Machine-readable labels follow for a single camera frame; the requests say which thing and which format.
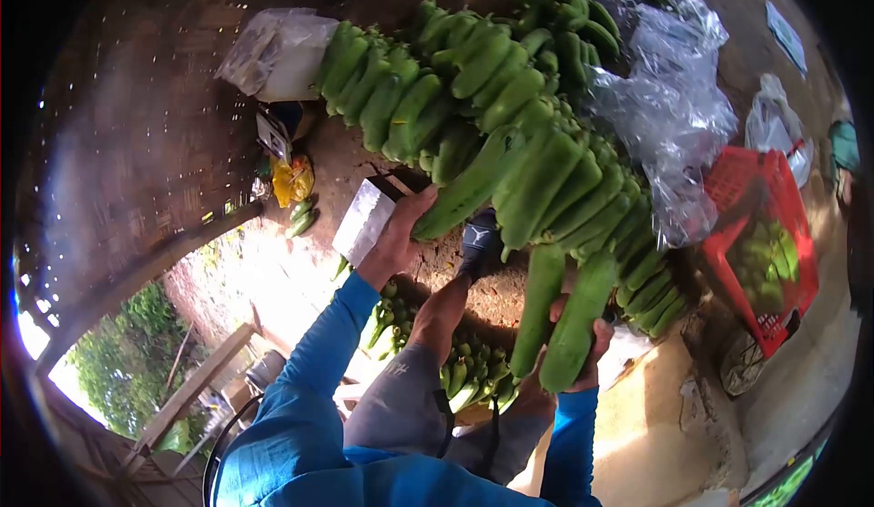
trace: green cloth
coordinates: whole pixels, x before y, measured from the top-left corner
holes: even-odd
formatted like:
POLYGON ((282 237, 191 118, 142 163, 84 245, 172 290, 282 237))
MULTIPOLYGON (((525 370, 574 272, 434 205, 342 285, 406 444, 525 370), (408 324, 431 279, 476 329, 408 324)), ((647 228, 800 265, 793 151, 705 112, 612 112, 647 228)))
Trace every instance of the green cloth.
POLYGON ((837 179, 837 168, 859 173, 859 147, 856 143, 856 128, 849 122, 835 122, 828 129, 831 141, 831 178, 837 179))

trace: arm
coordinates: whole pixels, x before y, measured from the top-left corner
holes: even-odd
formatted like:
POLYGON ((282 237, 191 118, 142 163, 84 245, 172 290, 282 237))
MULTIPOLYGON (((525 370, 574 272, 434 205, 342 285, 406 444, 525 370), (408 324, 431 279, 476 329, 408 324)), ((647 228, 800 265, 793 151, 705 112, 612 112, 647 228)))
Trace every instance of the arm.
POLYGON ((433 186, 398 202, 373 250, 264 392, 253 425, 227 448, 213 503, 254 504, 300 475, 351 466, 343 456, 343 423, 331 397, 379 300, 378 291, 415 254, 412 225, 436 196, 433 186))
MULTIPOLYGON (((560 319, 566 301, 564 295, 552 304, 552 323, 560 319)), ((603 319, 596 319, 592 332, 595 339, 577 380, 570 389, 558 395, 555 426, 549 450, 546 451, 540 496, 558 507, 600 507, 598 499, 592 496, 598 361, 609 349, 614 331, 612 325, 603 319)))
POLYGON ((276 382, 268 387, 258 418, 266 415, 267 401, 282 387, 308 387, 319 397, 330 399, 378 301, 378 291, 353 272, 300 339, 276 382))
POLYGON ((560 393, 540 496, 563 507, 598 505, 592 497, 592 448, 598 388, 560 393))

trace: paper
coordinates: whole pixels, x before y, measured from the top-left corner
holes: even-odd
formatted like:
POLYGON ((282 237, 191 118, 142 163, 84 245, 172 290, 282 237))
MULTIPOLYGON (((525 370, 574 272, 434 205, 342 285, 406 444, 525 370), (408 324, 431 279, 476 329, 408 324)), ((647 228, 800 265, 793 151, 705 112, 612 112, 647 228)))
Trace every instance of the paper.
POLYGON ((786 21, 777 8, 771 4, 771 1, 765 2, 767 10, 767 26, 771 29, 773 36, 780 43, 783 52, 792 60, 802 72, 802 78, 807 78, 808 66, 804 62, 804 46, 802 38, 792 29, 792 25, 786 21))
POLYGON ((366 178, 358 187, 331 245, 357 268, 376 244, 394 206, 394 200, 366 178))

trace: red plastic crate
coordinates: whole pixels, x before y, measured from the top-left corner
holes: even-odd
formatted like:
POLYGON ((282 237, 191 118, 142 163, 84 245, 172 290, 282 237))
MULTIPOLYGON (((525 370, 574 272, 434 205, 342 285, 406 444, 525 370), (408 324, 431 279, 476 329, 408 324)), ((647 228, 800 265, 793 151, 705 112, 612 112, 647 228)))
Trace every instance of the red plastic crate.
POLYGON ((801 318, 819 291, 814 242, 789 163, 781 152, 760 153, 726 147, 705 177, 705 192, 716 205, 720 220, 717 230, 702 243, 702 251, 747 322, 762 353, 771 357, 789 337, 787 324, 790 318, 795 312, 801 318), (784 307, 779 314, 756 315, 753 312, 726 260, 726 253, 752 213, 762 207, 769 217, 780 220, 798 248, 798 282, 782 283, 784 307))

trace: blue sleeve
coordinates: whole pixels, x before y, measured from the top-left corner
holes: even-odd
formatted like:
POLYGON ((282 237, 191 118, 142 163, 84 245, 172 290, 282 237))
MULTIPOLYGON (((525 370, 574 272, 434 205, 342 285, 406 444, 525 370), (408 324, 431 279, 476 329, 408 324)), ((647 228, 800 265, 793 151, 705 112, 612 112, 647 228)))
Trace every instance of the blue sleeve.
POLYGON ((600 507, 592 496, 592 448, 598 388, 559 393, 552 440, 546 451, 540 497, 557 505, 600 507))
POLYGON ((224 453, 213 504, 251 505, 294 477, 350 467, 332 396, 379 293, 353 273, 264 392, 254 423, 224 453))

